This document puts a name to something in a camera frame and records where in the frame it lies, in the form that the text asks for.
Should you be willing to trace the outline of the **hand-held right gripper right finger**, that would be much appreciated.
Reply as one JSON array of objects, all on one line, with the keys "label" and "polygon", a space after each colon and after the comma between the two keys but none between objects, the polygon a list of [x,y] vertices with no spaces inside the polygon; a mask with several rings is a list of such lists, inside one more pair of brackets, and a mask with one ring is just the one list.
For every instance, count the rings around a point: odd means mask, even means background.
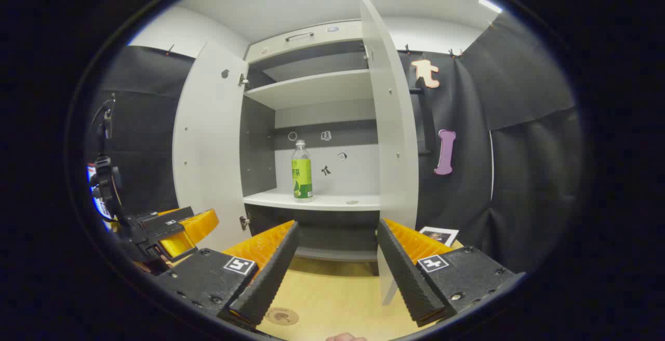
[{"label": "hand-held right gripper right finger", "polygon": [[526,276],[474,246],[452,248],[385,218],[377,225],[376,239],[418,326],[465,317],[512,291]]}]

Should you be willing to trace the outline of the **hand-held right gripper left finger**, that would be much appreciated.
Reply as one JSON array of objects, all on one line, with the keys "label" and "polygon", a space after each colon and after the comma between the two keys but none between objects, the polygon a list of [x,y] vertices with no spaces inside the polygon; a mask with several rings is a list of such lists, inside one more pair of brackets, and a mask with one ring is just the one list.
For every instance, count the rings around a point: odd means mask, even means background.
[{"label": "hand-held right gripper left finger", "polygon": [[156,277],[160,288],[209,317],[245,329],[261,324],[299,245],[290,220],[220,253],[201,249]]}]

